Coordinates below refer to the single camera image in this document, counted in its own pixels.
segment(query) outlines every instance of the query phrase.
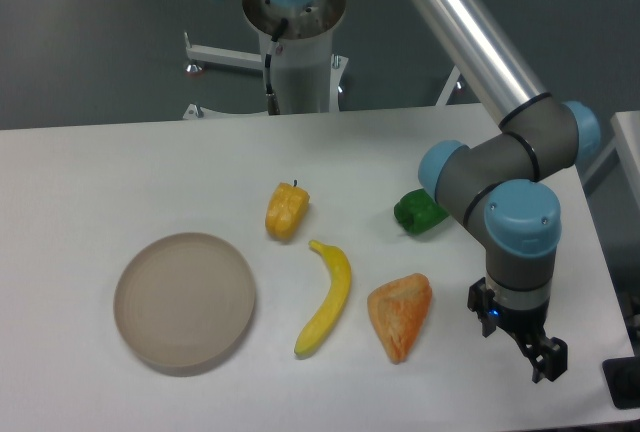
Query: beige plate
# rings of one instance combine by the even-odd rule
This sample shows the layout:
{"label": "beige plate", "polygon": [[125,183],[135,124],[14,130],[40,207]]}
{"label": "beige plate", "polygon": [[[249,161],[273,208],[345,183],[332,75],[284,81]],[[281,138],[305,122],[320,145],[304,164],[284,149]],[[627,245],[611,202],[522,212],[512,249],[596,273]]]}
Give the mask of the beige plate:
{"label": "beige plate", "polygon": [[233,246],[187,233],[154,242],[131,261],[113,308],[140,358],[164,373],[193,375],[228,355],[255,297],[249,265]]}

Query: white table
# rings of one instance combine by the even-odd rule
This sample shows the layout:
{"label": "white table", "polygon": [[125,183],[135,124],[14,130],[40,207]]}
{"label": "white table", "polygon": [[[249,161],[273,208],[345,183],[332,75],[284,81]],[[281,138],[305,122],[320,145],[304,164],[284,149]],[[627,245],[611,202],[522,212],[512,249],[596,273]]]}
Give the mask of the white table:
{"label": "white table", "polygon": [[611,125],[620,163],[640,208],[640,111],[618,112]]}
{"label": "white table", "polygon": [[[5,430],[513,430],[632,420],[601,362],[632,355],[575,169],[546,181],[564,234],[547,332],[569,370],[531,382],[504,332],[485,339],[466,308],[484,251],[448,219],[419,239],[392,214],[418,188],[422,155],[497,133],[481,106],[183,121],[0,133],[0,418]],[[280,181],[312,207],[296,239],[263,221]],[[163,376],[127,349],[115,286],[143,247],[178,232],[218,235],[251,265],[258,299],[237,353],[191,378]],[[293,345],[329,284],[311,238],[354,273],[344,314],[313,357]],[[434,303],[408,362],[387,360],[366,297],[413,272]]]}

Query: green pepper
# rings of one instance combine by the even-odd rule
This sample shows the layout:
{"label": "green pepper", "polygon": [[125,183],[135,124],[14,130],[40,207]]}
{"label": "green pepper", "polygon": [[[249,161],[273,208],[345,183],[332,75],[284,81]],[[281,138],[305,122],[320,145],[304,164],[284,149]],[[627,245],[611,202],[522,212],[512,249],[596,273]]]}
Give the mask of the green pepper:
{"label": "green pepper", "polygon": [[420,235],[449,216],[424,189],[414,190],[402,197],[393,208],[393,215],[409,235]]}

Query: banana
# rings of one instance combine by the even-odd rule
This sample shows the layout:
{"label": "banana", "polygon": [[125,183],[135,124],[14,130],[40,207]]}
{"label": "banana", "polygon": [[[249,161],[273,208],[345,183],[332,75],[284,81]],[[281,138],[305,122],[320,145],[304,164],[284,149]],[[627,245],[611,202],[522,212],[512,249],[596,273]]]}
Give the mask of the banana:
{"label": "banana", "polygon": [[317,240],[309,247],[324,259],[331,274],[331,287],[324,302],[305,325],[293,349],[298,357],[309,357],[320,347],[338,321],[351,289],[351,265],[342,250]]}

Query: bread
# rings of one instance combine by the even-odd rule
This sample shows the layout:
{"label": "bread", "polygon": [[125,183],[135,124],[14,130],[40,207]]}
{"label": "bread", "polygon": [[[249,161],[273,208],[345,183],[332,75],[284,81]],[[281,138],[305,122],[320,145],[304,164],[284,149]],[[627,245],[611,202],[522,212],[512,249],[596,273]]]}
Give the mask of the bread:
{"label": "bread", "polygon": [[429,279],[422,274],[394,280],[369,295],[369,318],[394,364],[409,355],[429,312],[432,295]]}

